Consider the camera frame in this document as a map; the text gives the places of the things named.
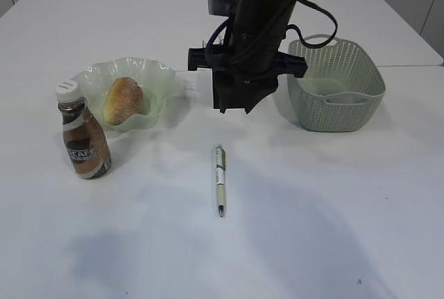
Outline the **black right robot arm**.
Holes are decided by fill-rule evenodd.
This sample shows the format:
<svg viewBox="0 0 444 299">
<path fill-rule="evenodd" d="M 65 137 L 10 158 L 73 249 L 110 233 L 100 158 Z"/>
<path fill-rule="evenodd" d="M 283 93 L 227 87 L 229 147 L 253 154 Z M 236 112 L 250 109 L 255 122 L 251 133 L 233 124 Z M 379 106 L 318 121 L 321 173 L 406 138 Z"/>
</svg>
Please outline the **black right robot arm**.
<svg viewBox="0 0 444 299">
<path fill-rule="evenodd" d="M 208 0 L 211 15 L 225 17 L 201 49 L 190 49 L 188 69 L 212 70 L 214 108 L 220 112 L 250 112 L 278 88 L 278 76 L 303 78 L 304 58 L 280 52 L 288 30 L 300 29 L 289 20 L 296 3 L 336 19 L 308 0 Z"/>
</svg>

